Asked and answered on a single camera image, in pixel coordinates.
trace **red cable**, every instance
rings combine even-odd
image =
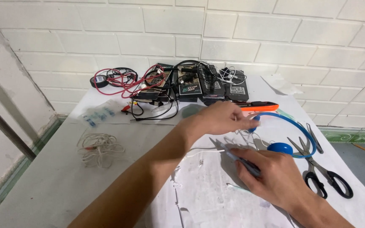
[[[160,73],[159,75],[155,75],[155,76],[152,76],[152,77],[148,77],[148,78],[145,78],[146,77],[146,74],[153,68],[153,67],[156,67],[156,66],[158,66],[159,67],[159,69],[161,70],[161,71],[163,71],[162,73]],[[105,71],[105,70],[112,70],[112,71],[117,71],[119,74],[120,74],[120,76],[119,77],[116,77],[116,78],[110,78],[110,79],[107,79],[107,81],[109,81],[109,82],[111,82],[111,81],[115,81],[115,83],[119,83],[119,84],[116,84],[117,86],[119,86],[119,87],[121,87],[121,88],[124,88],[124,90],[122,90],[122,91],[118,91],[118,92],[114,92],[114,93],[104,93],[104,92],[102,92],[102,91],[100,91],[98,88],[97,88],[97,81],[96,81],[96,77],[97,77],[97,74],[99,73],[99,72],[101,72],[101,71]],[[118,94],[118,93],[122,93],[121,94],[121,97],[122,98],[130,98],[130,97],[132,97],[132,96],[135,96],[138,92],[140,92],[140,91],[142,91],[142,90],[146,90],[146,89],[148,89],[148,88],[151,88],[151,87],[154,87],[154,86],[159,86],[159,85],[161,85],[163,82],[164,82],[164,68],[162,67],[162,66],[160,66],[160,65],[153,65],[153,66],[151,66],[145,73],[144,73],[144,75],[143,75],[143,77],[140,79],[140,80],[138,80],[138,81],[135,81],[135,82],[131,82],[131,83],[124,83],[123,82],[123,78],[125,77],[125,76],[127,76],[128,74],[122,74],[119,70],[116,70],[116,69],[111,69],[111,68],[106,68],[106,69],[102,69],[102,70],[99,70],[98,72],[96,72],[95,73],[95,75],[94,75],[94,85],[95,85],[95,88],[97,89],[97,91],[98,92],[100,92],[101,94],[104,94],[104,95],[115,95],[115,94]],[[131,89],[132,87],[134,87],[135,85],[139,85],[142,81],[145,81],[145,80],[149,80],[149,79],[152,79],[152,78],[155,78],[155,77],[159,77],[159,76],[163,76],[163,79],[159,82],[159,83],[157,83],[157,84],[155,84],[155,85],[150,85],[150,86],[148,86],[148,87],[146,87],[146,88],[141,88],[141,89],[138,89],[138,90],[135,90],[135,91],[129,91],[129,89]],[[125,92],[129,92],[129,93],[131,93],[131,95],[130,96],[123,96],[124,95],[124,93]]]

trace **tangled white wire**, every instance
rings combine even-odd
[[[119,157],[114,154],[123,154],[125,152],[125,148],[116,143],[116,137],[104,133],[92,133],[86,134],[84,137],[81,137],[77,143],[78,145],[81,143],[81,148],[77,150],[78,154],[80,154],[82,162],[86,167],[98,166],[100,168],[109,168],[112,165],[112,160],[109,160],[105,164],[105,157],[115,157],[115,158],[127,158],[127,157]]]

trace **scissors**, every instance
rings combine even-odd
[[[292,145],[294,145],[294,147],[302,154],[302,155],[309,155],[309,147],[307,147],[304,143],[304,141],[302,141],[301,137],[299,137],[299,141],[301,142],[302,148],[298,147],[298,145],[296,143],[294,143],[289,137],[287,137],[287,139],[292,143]],[[312,157],[306,157],[305,159],[307,159],[307,161],[310,164],[310,169],[309,172],[306,174],[305,176],[305,183],[307,184],[307,186],[309,188],[311,188],[308,184],[308,180],[312,179],[312,181],[314,181],[316,183],[316,185],[318,186],[318,188],[322,191],[323,194],[323,199],[326,199],[328,197],[328,194],[324,188],[324,185],[322,182],[319,181],[319,179],[317,178],[317,175],[315,173],[315,169],[314,167],[316,167],[322,174],[324,177],[326,177],[326,179],[328,179],[329,183],[332,185],[332,187],[337,191],[337,193],[339,193],[341,196],[343,196],[346,199],[350,199],[353,197],[353,190],[350,187],[350,185],[341,177],[339,176],[337,173],[332,172],[332,171],[328,171],[327,169],[323,168],[322,166],[320,166]],[[341,181],[341,183],[346,187],[347,191],[346,193],[344,193],[342,191],[342,189],[340,188],[339,184],[336,182],[335,178],[337,178],[339,181]]]
[[[322,147],[320,146],[319,142],[316,139],[315,134],[313,133],[312,129],[311,129],[311,125],[309,123],[307,123],[307,128],[305,128],[312,136],[313,140],[315,141],[316,144],[316,150],[320,153],[323,154],[323,150]]]
[[[230,149],[226,147],[225,144],[221,143],[219,140],[215,139],[215,141],[211,138],[209,138],[210,141],[218,148],[222,148],[225,150],[225,153],[227,156],[229,156],[230,158],[232,158],[234,161],[239,160],[247,169],[247,171],[249,171],[249,173],[251,175],[253,175],[254,177],[259,177],[261,175],[260,173],[260,169],[253,163],[247,161],[244,158],[241,157],[237,157],[236,155],[232,154],[230,152]]]

